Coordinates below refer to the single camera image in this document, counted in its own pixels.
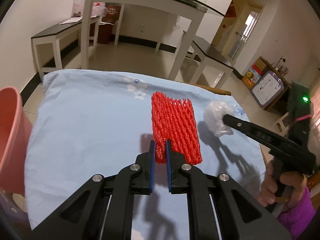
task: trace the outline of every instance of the cardboard box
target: cardboard box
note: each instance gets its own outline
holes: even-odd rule
[[[264,68],[267,66],[266,63],[264,63],[260,58],[257,59],[256,63],[254,63],[258,69],[260,69],[261,71],[264,70]]]
[[[254,64],[242,78],[242,82],[250,90],[261,78],[261,70]]]

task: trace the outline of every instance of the metal screw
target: metal screw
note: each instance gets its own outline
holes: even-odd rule
[[[92,180],[94,182],[99,182],[99,181],[102,181],[102,176],[100,174],[96,174],[92,177]]]
[[[181,168],[184,170],[184,171],[188,171],[188,170],[191,170],[191,165],[188,164],[188,163],[185,163],[181,166]]]
[[[139,164],[132,164],[130,166],[130,170],[132,171],[138,171],[140,169],[140,165]]]
[[[220,174],[219,179],[221,179],[222,181],[228,181],[230,179],[228,174]]]

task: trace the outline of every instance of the blue fabric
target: blue fabric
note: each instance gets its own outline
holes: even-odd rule
[[[248,120],[231,96],[140,74],[94,70],[55,71],[44,76],[43,85],[45,97],[25,162],[32,228],[94,174],[117,174],[148,151],[156,91],[192,101],[203,172],[228,173],[251,194],[259,192],[265,173],[259,144],[235,130],[217,138],[203,122],[203,111],[213,100],[228,102],[236,117]],[[133,239],[189,239],[186,196],[169,194],[164,164],[155,170],[154,193],[135,197]]]

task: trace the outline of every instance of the crumpled plastic bag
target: crumpled plastic bag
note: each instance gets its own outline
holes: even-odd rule
[[[222,121],[226,114],[234,115],[232,106],[225,101],[212,101],[204,110],[204,122],[216,137],[224,134],[233,135],[231,127]]]

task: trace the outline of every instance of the finger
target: finger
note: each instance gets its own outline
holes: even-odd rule
[[[261,197],[258,198],[258,202],[264,207],[268,206],[268,203],[266,201],[264,201]]]
[[[306,177],[297,171],[284,172],[280,176],[282,184],[293,186],[295,191],[303,191],[307,185]]]
[[[262,198],[268,204],[273,204],[276,200],[275,194],[273,194],[266,188],[262,188],[259,197]]]
[[[278,191],[278,185],[271,176],[266,176],[265,181],[261,184],[261,188],[266,188],[272,193],[276,193]]]
[[[269,162],[269,163],[268,163],[268,165],[267,165],[266,169],[267,169],[266,174],[268,174],[268,175],[270,175],[270,176],[271,176],[271,175],[273,174],[273,171],[274,171],[274,168],[273,168],[273,161],[271,161],[271,162]]]

